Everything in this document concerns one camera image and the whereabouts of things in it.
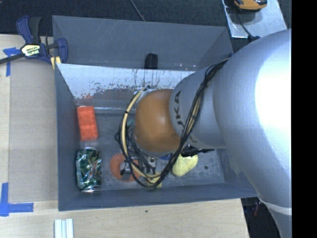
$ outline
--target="black cable on floor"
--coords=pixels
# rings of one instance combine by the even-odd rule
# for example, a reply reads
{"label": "black cable on floor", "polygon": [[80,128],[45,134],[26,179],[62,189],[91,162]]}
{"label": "black cable on floor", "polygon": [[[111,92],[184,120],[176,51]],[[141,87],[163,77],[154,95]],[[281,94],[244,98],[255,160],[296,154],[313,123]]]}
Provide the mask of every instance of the black cable on floor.
{"label": "black cable on floor", "polygon": [[146,21],[144,19],[144,17],[141,15],[141,13],[139,12],[138,8],[136,7],[136,5],[134,4],[133,0],[130,0],[130,2],[132,3],[133,7],[135,8],[135,10],[137,11],[138,15],[140,16],[140,18],[143,20],[143,21]]}

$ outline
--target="wire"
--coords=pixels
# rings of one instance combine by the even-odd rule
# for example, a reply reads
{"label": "wire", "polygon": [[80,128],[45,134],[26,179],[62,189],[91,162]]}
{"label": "wire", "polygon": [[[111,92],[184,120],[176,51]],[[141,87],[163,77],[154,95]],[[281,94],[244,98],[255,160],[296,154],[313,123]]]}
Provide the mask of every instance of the wire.
{"label": "wire", "polygon": [[136,7],[136,5],[134,4],[133,0],[130,0],[130,2],[132,3],[133,7],[135,8],[135,10],[137,11],[138,15],[140,16],[140,18],[145,21],[144,17],[141,15],[141,13],[139,12],[138,8]]}
{"label": "wire", "polygon": [[239,12],[237,11],[236,12],[236,15],[237,15],[237,19],[239,21],[239,24],[242,26],[243,30],[248,34],[248,40],[249,41],[254,41],[254,40],[257,40],[260,38],[260,36],[253,36],[248,30],[247,28],[245,27],[245,25],[242,23],[241,21],[241,18],[239,16]]}
{"label": "wire", "polygon": [[[137,102],[137,100],[139,99],[139,97],[142,95],[142,93],[144,91],[147,90],[147,88],[142,88],[131,100],[130,104],[128,105],[127,110],[125,111],[120,127],[119,127],[119,131],[116,134],[115,138],[117,140],[117,142],[120,145],[121,151],[125,157],[125,161],[129,164],[130,170],[131,170],[131,175],[133,176],[133,178],[135,179],[135,181],[140,184],[143,187],[147,187],[147,188],[156,188],[158,186],[160,186],[161,182],[165,179],[165,177],[168,175],[168,173],[171,171],[171,169],[173,168],[173,166],[175,165],[177,158],[179,157],[179,155],[181,155],[182,153],[185,153],[184,151],[186,151],[187,149],[187,145],[186,145],[186,141],[195,125],[196,120],[199,117],[199,113],[200,113],[200,109],[203,103],[203,98],[204,98],[204,94],[205,94],[205,89],[207,88],[207,84],[208,82],[213,78],[214,74],[222,68],[222,66],[226,63],[228,59],[225,59],[223,61],[221,61],[220,63],[216,64],[216,65],[212,65],[210,66],[206,72],[205,72],[205,77],[201,83],[201,85],[199,86],[198,91],[196,92],[196,95],[194,97],[192,106],[190,108],[190,111],[188,113],[185,125],[184,125],[184,129],[181,135],[181,139],[180,139],[180,143],[179,146],[177,148],[177,150],[172,154],[171,158],[168,160],[168,163],[166,164],[165,168],[157,174],[145,174],[140,168],[139,166],[134,163],[134,161],[132,160],[132,152],[131,149],[129,150],[129,135],[128,135],[128,127],[127,127],[127,118],[129,115],[130,110],[132,109],[133,105]],[[142,156],[143,152],[141,151],[141,149],[134,148],[134,154],[136,154],[138,157]],[[136,172],[137,174],[139,174],[140,176],[144,177],[147,180],[147,184],[142,183],[138,178],[136,178],[134,172]]]}

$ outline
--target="blue tape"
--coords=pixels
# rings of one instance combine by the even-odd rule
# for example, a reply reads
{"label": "blue tape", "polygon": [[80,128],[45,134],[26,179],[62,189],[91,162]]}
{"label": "blue tape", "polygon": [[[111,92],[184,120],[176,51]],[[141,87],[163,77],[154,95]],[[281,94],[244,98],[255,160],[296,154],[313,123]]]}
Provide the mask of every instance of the blue tape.
{"label": "blue tape", "polygon": [[[8,48],[4,49],[3,52],[7,55],[7,57],[10,57],[12,55],[18,55],[21,53],[21,51],[17,48]],[[11,63],[7,62],[6,63],[6,76],[9,77],[11,74]]]}
{"label": "blue tape", "polygon": [[33,212],[34,203],[8,203],[8,183],[2,184],[1,199],[0,199],[0,216],[7,217],[9,213],[17,212]]}

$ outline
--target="yellow cable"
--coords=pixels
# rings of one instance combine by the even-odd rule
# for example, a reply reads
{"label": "yellow cable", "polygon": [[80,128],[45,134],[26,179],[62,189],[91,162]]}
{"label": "yellow cable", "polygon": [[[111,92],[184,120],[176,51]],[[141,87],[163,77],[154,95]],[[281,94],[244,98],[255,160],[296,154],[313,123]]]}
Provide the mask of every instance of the yellow cable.
{"label": "yellow cable", "polygon": [[[127,147],[127,144],[126,144],[126,139],[125,139],[125,134],[126,134],[126,123],[127,123],[127,119],[128,119],[128,116],[129,116],[129,112],[131,111],[133,105],[135,104],[135,102],[138,100],[138,98],[140,97],[140,95],[145,91],[146,88],[142,88],[134,97],[133,99],[131,100],[128,108],[126,109],[126,112],[123,116],[123,119],[122,119],[122,127],[121,127],[121,143],[122,143],[122,148],[124,150],[125,153],[128,152],[128,147]],[[138,173],[139,175],[147,178],[147,179],[153,179],[153,178],[157,178],[160,176],[160,173],[158,174],[155,174],[155,175],[147,175],[145,174],[144,172],[140,171],[136,166],[134,166],[133,164],[131,165],[133,170]]]}

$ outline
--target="black cable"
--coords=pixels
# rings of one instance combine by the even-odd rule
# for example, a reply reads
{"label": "black cable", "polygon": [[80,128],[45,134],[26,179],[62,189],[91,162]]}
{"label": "black cable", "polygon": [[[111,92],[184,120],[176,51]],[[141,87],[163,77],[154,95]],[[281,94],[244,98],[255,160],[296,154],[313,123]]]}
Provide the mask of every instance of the black cable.
{"label": "black cable", "polygon": [[[132,165],[134,165],[139,171],[141,171],[141,170],[139,169],[139,166],[136,163],[134,163],[132,160],[131,150],[129,150],[129,147],[128,147],[128,144],[131,142],[129,142],[129,140],[128,140],[128,142],[126,142],[127,152],[125,152],[125,150],[123,149],[123,146],[122,146],[121,137],[120,136],[116,137],[116,140],[118,139],[118,143],[120,145],[121,151],[122,151],[127,163],[129,164],[131,174],[138,184],[140,184],[143,187],[147,187],[147,188],[157,188],[157,186],[161,184],[161,182],[165,179],[165,177],[171,171],[171,169],[175,165],[179,155],[182,154],[184,149],[186,148],[185,147],[186,141],[187,141],[192,129],[194,128],[196,120],[199,117],[199,113],[200,113],[201,106],[203,103],[203,97],[205,94],[205,89],[207,88],[207,84],[213,78],[214,74],[219,69],[222,68],[222,66],[226,63],[226,61],[227,61],[227,59],[223,60],[222,62],[220,62],[216,65],[210,66],[206,70],[204,80],[202,81],[201,85],[198,88],[198,91],[196,92],[192,106],[191,106],[190,111],[188,113],[188,116],[187,116],[187,119],[186,119],[186,122],[184,125],[184,129],[183,129],[183,132],[181,135],[179,146],[178,146],[177,150],[174,152],[174,154],[172,154],[171,158],[169,159],[165,168],[162,170],[161,174],[157,176],[159,178],[156,182],[151,183],[151,184],[144,184],[139,179],[136,178],[136,176],[134,174],[134,169],[132,168]],[[123,120],[120,123],[119,132],[116,135],[121,135],[122,122],[123,122]],[[125,134],[124,140],[127,140],[129,138],[127,131],[128,130],[126,129],[126,134]]]}
{"label": "black cable", "polygon": [[242,26],[243,30],[248,34],[248,40],[251,42],[251,41],[255,41],[259,38],[261,38],[260,36],[253,36],[248,30],[247,28],[245,27],[245,25],[242,23],[241,21],[241,18],[239,16],[239,12],[236,12],[236,15],[237,15],[237,19],[239,21],[239,24]]}
{"label": "black cable", "polygon": [[139,12],[138,8],[136,7],[136,5],[134,4],[133,0],[130,0],[130,2],[132,3],[133,7],[135,8],[135,10],[137,11],[138,15],[140,16],[140,18],[145,21],[144,17],[141,15],[141,13]]}

